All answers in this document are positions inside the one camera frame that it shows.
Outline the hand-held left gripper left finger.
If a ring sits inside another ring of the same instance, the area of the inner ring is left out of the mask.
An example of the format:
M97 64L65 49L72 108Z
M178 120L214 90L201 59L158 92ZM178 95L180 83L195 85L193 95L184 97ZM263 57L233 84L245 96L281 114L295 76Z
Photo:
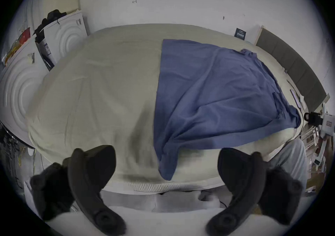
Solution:
M125 221L103 202L100 192L116 169L111 145L83 151L76 148L62 164L53 163L30 180L33 202L44 221L70 211L74 202L101 232L119 236L126 232Z

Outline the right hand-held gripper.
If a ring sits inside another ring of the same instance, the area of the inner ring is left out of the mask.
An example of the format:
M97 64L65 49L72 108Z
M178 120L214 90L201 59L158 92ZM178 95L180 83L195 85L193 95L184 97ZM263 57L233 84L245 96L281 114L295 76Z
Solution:
M335 134L335 116L328 113L325 102L322 103L322 115L316 112L304 113L304 120L312 126L321 125L321 136Z

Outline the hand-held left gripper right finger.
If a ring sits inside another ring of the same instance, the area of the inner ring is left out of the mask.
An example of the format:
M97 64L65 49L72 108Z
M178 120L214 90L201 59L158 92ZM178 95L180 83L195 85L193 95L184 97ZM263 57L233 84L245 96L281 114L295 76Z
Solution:
M226 209L209 220L208 235L230 235L257 205L262 214L278 223L291 223L303 187L281 167L269 168L259 152L249 155L234 148L223 148L218 156L217 170L232 200Z

